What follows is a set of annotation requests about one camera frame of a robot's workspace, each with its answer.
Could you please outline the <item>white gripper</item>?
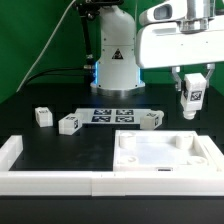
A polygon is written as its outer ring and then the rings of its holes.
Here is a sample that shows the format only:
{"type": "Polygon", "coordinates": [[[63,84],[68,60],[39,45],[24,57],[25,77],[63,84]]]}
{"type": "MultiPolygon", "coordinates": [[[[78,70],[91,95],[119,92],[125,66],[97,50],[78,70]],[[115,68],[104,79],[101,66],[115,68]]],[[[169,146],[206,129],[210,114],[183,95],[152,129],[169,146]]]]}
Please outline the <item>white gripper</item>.
{"type": "Polygon", "coordinates": [[[184,34],[175,22],[151,24],[137,35],[136,63],[142,69],[172,67],[175,89],[182,90],[183,65],[204,64],[206,87],[215,71],[214,62],[224,61],[224,20],[212,20],[203,32],[184,34]]]}

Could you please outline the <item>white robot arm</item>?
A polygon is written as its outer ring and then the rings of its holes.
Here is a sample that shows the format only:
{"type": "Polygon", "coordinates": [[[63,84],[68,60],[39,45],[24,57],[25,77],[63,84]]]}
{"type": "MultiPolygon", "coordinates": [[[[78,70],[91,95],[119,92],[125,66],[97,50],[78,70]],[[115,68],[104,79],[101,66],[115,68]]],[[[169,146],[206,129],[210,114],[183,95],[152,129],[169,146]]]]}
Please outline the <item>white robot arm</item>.
{"type": "Polygon", "coordinates": [[[118,6],[100,9],[101,57],[91,89],[127,96],[145,87],[142,69],[224,61],[224,9],[215,0],[165,0],[139,19],[118,6]]]}

